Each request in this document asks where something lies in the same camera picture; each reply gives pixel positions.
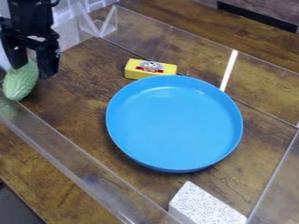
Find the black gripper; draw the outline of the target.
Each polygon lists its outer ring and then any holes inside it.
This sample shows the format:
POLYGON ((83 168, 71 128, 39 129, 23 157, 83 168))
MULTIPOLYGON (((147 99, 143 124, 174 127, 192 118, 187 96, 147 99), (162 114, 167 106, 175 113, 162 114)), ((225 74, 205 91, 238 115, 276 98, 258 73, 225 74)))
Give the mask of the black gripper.
POLYGON ((0 38, 14 69, 29 63, 27 50, 37 50, 41 78, 59 72, 62 49, 59 33, 53 29, 53 8, 62 0, 6 0, 10 17, 0 17, 0 38))

